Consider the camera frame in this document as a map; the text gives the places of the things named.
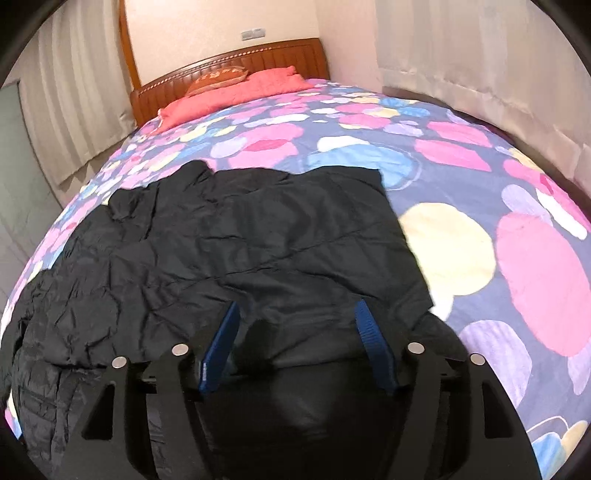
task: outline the floral bedspread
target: floral bedspread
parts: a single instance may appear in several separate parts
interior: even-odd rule
[[[435,306],[494,368],[533,442],[544,479],[591,420],[591,224],[529,158],[485,127],[427,103],[313,80],[316,87],[225,109],[149,136],[146,124],[66,207],[30,259],[22,288],[116,189],[195,158],[213,169],[325,165],[381,170]],[[14,407],[6,418],[18,434]]]

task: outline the pink pillowcase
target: pink pillowcase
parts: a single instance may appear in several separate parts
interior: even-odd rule
[[[166,132],[230,106],[283,93],[302,92],[310,88],[314,88],[314,85],[297,74],[293,66],[255,72],[244,82],[191,97],[182,97],[160,109],[160,124],[152,134]]]

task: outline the white curtain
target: white curtain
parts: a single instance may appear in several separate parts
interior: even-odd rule
[[[135,128],[118,3],[67,1],[39,29],[9,77],[21,82],[31,143],[54,189]]]
[[[591,194],[591,78],[530,0],[375,0],[384,85],[523,140]]]

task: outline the yellow circle pattern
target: yellow circle pattern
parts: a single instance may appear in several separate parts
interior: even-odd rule
[[[491,237],[455,207],[419,203],[400,217],[400,224],[431,291],[470,295],[494,276]]]

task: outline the orange pillow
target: orange pillow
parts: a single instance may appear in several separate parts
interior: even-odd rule
[[[248,70],[244,67],[225,67],[223,69],[205,73],[191,84],[187,93],[185,93],[185,97],[191,97],[209,90],[235,85],[243,82],[247,75]]]

